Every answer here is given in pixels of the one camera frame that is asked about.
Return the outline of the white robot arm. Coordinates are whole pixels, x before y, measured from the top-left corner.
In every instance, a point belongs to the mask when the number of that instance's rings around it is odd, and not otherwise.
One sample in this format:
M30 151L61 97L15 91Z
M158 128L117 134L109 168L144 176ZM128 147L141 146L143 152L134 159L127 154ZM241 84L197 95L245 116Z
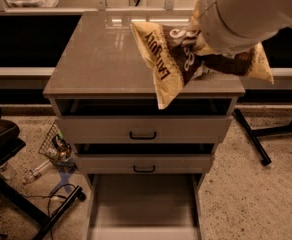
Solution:
M240 53L292 29L292 0L199 0L205 42L218 53Z

